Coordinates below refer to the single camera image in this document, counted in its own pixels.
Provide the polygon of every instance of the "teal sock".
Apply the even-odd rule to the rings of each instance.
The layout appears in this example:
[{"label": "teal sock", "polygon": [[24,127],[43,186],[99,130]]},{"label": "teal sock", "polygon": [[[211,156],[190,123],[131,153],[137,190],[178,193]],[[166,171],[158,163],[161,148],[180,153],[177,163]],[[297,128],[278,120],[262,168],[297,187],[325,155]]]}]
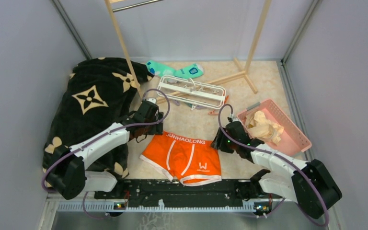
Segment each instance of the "teal sock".
[{"label": "teal sock", "polygon": [[146,63],[146,67],[150,73],[154,75],[159,75],[161,77],[164,75],[173,75],[179,78],[188,79],[188,78],[197,78],[204,74],[204,70],[198,64],[192,64],[185,68],[175,70],[162,63],[150,60]]}]

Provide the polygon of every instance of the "orange boxer briefs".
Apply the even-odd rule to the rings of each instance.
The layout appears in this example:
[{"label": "orange boxer briefs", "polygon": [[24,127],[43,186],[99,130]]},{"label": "orange boxer briefs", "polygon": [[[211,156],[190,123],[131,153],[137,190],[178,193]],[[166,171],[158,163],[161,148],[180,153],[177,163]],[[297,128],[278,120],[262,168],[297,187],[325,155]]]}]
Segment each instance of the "orange boxer briefs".
[{"label": "orange boxer briefs", "polygon": [[170,181],[175,176],[187,186],[209,184],[222,180],[218,151],[211,143],[164,132],[153,137],[140,158]]}]

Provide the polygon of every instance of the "black blanket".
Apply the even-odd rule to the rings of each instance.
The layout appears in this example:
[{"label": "black blanket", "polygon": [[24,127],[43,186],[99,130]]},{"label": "black blanket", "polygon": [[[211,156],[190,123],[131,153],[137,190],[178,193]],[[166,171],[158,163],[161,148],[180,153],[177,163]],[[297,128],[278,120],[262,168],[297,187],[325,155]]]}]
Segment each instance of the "black blanket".
[{"label": "black blanket", "polygon": [[[132,64],[140,84],[154,76],[145,65]],[[79,63],[70,74],[67,90],[51,123],[44,146],[43,170],[49,167],[55,147],[81,143],[127,115],[136,92],[124,58],[101,57]],[[127,144],[118,146],[88,170],[108,171],[116,178],[124,178],[128,175],[127,155]]]}]

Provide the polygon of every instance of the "pink basket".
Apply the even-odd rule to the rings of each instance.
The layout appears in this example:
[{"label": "pink basket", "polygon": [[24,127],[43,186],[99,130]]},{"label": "pink basket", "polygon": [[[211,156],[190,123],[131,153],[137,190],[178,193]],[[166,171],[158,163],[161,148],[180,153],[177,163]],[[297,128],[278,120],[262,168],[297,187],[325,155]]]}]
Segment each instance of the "pink basket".
[{"label": "pink basket", "polygon": [[241,120],[245,131],[246,117],[261,110],[266,118],[284,127],[284,132],[280,135],[281,141],[278,145],[273,142],[267,144],[288,156],[294,156],[299,152],[304,152],[311,148],[311,141],[301,132],[291,119],[278,107],[272,99],[266,99],[260,103],[250,106],[246,110],[238,113],[237,117]]}]

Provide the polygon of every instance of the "beige cloth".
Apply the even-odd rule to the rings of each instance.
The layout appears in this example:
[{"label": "beige cloth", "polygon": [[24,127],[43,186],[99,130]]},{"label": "beige cloth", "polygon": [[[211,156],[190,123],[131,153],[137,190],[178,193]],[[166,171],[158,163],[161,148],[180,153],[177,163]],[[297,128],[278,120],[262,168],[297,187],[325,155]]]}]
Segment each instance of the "beige cloth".
[{"label": "beige cloth", "polygon": [[262,111],[257,111],[249,118],[248,132],[255,138],[271,141],[276,145],[281,141],[284,127],[266,118]]}]

